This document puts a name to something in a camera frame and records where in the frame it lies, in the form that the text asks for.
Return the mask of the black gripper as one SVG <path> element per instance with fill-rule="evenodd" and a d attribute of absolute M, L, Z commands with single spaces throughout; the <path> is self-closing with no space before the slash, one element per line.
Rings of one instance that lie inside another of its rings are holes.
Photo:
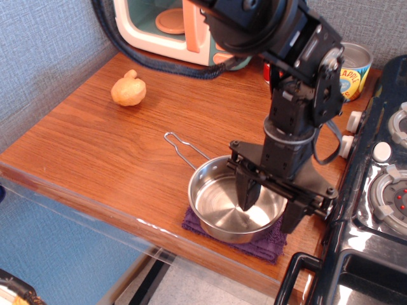
<path fill-rule="evenodd" d="M 229 167 L 244 212 L 257 202 L 261 186 L 287 199 L 280 228 L 284 234 L 291 234 L 305 215 L 326 218 L 332 212 L 338 191 L 314 168 L 311 137 L 303 142 L 266 137 L 264 144 L 232 140 L 230 149 Z"/>

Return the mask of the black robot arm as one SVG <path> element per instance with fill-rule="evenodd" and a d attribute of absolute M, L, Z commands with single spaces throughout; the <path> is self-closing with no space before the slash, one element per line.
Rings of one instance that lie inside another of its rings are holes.
<path fill-rule="evenodd" d="M 266 187 L 287 199 L 281 230 L 289 234 L 310 214 L 326 216 L 337 190 L 313 167 L 323 126 L 341 114 L 340 35 L 304 1 L 197 1 L 215 42 L 236 57 L 270 64 L 271 108 L 263 144 L 234 140 L 242 210 Z"/>

